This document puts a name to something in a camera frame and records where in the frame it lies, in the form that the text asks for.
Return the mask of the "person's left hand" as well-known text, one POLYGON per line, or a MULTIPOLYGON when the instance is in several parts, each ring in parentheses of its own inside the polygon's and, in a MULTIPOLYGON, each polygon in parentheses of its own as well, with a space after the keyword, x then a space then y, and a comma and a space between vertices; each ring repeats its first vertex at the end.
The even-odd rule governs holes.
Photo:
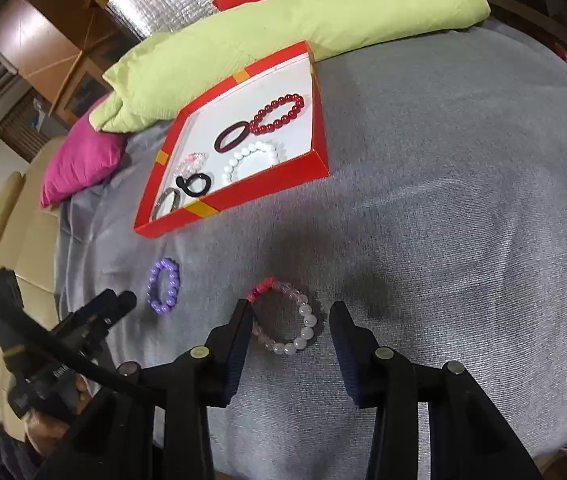
MULTIPOLYGON (((82 375, 76 377, 75 387, 78 397, 75 414, 79 415, 92 399, 92 395, 82 375)), ((23 417, 23 422, 27 441, 40 456, 44 457, 53 452, 56 444, 70 428, 66 422, 36 410, 30 410, 23 417)))

